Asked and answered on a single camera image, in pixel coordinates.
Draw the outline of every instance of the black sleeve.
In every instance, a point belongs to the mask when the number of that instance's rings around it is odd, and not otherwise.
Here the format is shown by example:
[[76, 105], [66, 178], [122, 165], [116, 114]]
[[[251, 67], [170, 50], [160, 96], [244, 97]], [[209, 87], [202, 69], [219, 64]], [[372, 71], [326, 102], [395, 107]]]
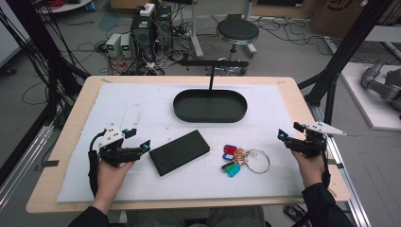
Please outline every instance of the black sleeve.
[[322, 183], [311, 185], [302, 194], [304, 195], [310, 222], [314, 227], [353, 226], [350, 219], [336, 205], [333, 196]]
[[109, 219], [107, 216], [93, 206], [89, 206], [68, 227], [107, 227], [108, 225]]

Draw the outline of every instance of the hand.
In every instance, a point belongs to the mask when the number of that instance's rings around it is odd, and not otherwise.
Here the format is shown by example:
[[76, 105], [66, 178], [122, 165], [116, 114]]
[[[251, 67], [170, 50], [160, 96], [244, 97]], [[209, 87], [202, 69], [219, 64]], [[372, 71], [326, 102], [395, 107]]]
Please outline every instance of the hand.
[[322, 182], [324, 167], [323, 158], [321, 155], [313, 158], [305, 158], [305, 156], [299, 152], [292, 150], [291, 153], [298, 162], [305, 188], [311, 186], [312, 184]]
[[97, 169], [97, 193], [93, 206], [103, 214], [112, 205], [118, 190], [124, 182], [124, 178], [134, 162], [125, 163], [123, 166], [114, 167], [101, 160]]

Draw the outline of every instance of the black oval tray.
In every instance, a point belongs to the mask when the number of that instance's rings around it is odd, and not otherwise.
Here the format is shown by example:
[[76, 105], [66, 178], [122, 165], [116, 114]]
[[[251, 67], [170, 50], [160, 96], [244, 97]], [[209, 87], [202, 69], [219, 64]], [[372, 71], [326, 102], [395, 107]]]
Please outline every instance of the black oval tray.
[[185, 90], [176, 95], [173, 106], [181, 120], [202, 123], [233, 123], [248, 109], [245, 97], [230, 90]]

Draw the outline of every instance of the wooden table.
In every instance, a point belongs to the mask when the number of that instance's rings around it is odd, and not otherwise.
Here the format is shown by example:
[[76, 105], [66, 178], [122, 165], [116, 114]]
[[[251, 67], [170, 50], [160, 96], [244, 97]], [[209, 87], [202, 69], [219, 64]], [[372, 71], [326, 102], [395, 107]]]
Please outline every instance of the wooden table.
[[[55, 213], [83, 211], [88, 202], [57, 202], [67, 166], [79, 140], [83, 126], [92, 110], [98, 91], [103, 83], [208, 83], [209, 77], [117, 77], [92, 76], [88, 78], [80, 92], [77, 102], [61, 132], [60, 138], [49, 157], [49, 160], [60, 160], [58, 166], [46, 167], [39, 179], [30, 200], [26, 206], [29, 213]], [[304, 98], [292, 78], [270, 77], [217, 77], [215, 84], [276, 84], [288, 109], [288, 115], [293, 122], [311, 124], [314, 119], [305, 104]], [[330, 165], [331, 184], [329, 187], [336, 201], [348, 201], [350, 194], [337, 166]], [[214, 207], [253, 204], [286, 204], [303, 203], [300, 198], [244, 198], [220, 200], [184, 200], [184, 201], [117, 201], [113, 210], [130, 209], [159, 209], [159, 208], [187, 208], [187, 207]]]

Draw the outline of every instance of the black stool seat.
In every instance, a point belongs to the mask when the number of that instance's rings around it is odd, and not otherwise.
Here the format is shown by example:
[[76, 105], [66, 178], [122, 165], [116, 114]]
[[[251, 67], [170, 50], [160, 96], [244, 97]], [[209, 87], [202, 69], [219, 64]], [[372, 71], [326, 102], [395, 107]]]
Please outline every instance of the black stool seat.
[[242, 19], [226, 19], [218, 23], [216, 33], [221, 40], [231, 44], [251, 44], [257, 40], [259, 29]]

